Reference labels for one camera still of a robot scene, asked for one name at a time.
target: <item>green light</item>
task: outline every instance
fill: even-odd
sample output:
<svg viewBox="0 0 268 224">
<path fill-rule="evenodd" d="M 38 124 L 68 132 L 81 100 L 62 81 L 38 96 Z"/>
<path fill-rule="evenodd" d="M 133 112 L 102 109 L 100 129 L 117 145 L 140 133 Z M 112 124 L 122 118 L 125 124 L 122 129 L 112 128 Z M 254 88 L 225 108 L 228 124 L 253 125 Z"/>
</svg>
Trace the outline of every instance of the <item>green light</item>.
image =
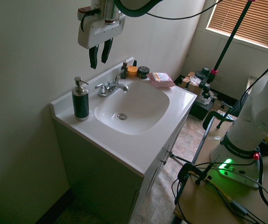
<svg viewBox="0 0 268 224">
<path fill-rule="evenodd" d="M 224 167 L 227 165 L 227 163 L 231 163 L 233 160 L 232 159 L 227 159 L 224 163 L 222 163 L 219 166 L 219 169 L 224 169 Z"/>
</svg>

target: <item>window blinds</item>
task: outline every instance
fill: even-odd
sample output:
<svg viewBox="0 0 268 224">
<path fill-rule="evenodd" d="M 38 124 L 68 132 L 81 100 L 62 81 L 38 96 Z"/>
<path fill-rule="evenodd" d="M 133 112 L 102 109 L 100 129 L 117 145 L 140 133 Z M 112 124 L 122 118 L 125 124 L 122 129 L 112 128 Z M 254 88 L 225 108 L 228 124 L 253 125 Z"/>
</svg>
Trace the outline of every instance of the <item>window blinds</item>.
<svg viewBox="0 0 268 224">
<path fill-rule="evenodd" d="M 223 0 L 216 5 L 208 28 L 230 34 L 247 0 Z M 268 0 L 254 1 L 236 36 L 268 47 Z"/>
</svg>

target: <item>table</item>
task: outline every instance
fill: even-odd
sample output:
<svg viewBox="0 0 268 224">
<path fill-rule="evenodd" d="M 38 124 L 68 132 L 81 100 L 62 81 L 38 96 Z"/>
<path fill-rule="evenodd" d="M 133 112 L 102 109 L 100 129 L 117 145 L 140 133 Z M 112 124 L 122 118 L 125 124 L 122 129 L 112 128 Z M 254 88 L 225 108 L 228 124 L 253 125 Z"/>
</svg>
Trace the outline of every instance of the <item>table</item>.
<svg viewBox="0 0 268 224">
<path fill-rule="evenodd" d="M 211 138 L 208 137 L 223 137 L 226 131 L 232 125 L 232 122 L 225 121 L 221 128 L 217 129 L 216 126 L 218 123 L 218 119 L 213 121 L 212 127 L 205 138 L 205 142 L 200 148 L 199 155 L 196 154 L 196 157 L 193 161 L 195 164 L 210 162 L 209 152 L 212 148 L 218 145 L 220 141 L 211 140 Z M 263 186 L 268 190 L 268 157 L 264 157 L 263 161 Z M 252 189 L 246 185 L 221 177 L 216 170 L 210 170 L 208 175 L 212 176 L 212 181 L 214 181 L 232 199 L 242 204 L 258 218 L 268 224 L 268 207 L 262 201 L 258 189 Z M 185 217 L 189 222 L 192 224 L 250 223 L 233 215 L 225 206 L 224 202 L 217 194 L 213 186 L 205 183 L 204 181 L 202 181 L 200 185 L 196 185 L 195 180 L 195 177 L 189 177 L 186 184 L 183 184 L 181 190 L 179 191 L 181 193 L 179 203 Z M 268 194 L 264 192 L 264 195 L 268 200 Z M 179 220 L 183 218 L 178 205 L 174 210 L 174 215 L 176 216 L 174 223 L 179 223 Z"/>
</svg>

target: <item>faucet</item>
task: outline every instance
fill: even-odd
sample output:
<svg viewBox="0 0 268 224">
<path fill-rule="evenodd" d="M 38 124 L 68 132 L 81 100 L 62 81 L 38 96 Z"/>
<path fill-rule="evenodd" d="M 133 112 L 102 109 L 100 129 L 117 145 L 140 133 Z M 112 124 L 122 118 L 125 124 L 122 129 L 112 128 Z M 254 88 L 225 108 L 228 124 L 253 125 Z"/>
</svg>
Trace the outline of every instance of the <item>faucet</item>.
<svg viewBox="0 0 268 224">
<path fill-rule="evenodd" d="M 112 82 L 107 82 L 108 85 L 105 85 L 103 83 L 96 85 L 95 89 L 99 88 L 98 95 L 100 97 L 108 97 L 109 95 L 116 92 L 118 89 L 122 89 L 124 92 L 128 92 L 129 88 L 124 84 L 119 84 L 119 75 L 125 72 L 125 70 L 121 70 L 115 77 L 115 79 Z"/>
</svg>

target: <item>sink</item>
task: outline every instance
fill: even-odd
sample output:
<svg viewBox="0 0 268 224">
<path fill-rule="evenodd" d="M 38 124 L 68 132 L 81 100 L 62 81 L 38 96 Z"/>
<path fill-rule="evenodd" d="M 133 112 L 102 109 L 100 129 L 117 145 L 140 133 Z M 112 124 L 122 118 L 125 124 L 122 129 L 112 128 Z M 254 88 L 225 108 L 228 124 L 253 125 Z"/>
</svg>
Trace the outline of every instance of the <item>sink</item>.
<svg viewBox="0 0 268 224">
<path fill-rule="evenodd" d="M 153 127 L 169 106 L 168 96 L 145 82 L 127 85 L 129 92 L 117 90 L 104 98 L 94 111 L 105 125 L 125 134 L 141 134 Z"/>
<path fill-rule="evenodd" d="M 90 115 L 86 121 L 75 119 L 71 91 L 51 102 L 51 113 L 60 133 L 67 127 L 77 138 L 83 138 L 144 177 L 162 147 L 167 147 L 182 128 L 197 95 L 178 86 L 154 88 L 148 78 L 133 77 L 119 80 L 129 87 L 129 92 L 118 89 L 108 97 L 100 97 L 95 86 L 113 81 L 122 65 L 88 81 L 85 87 L 89 92 Z M 79 148 L 82 153 L 78 144 L 68 147 Z"/>
</svg>

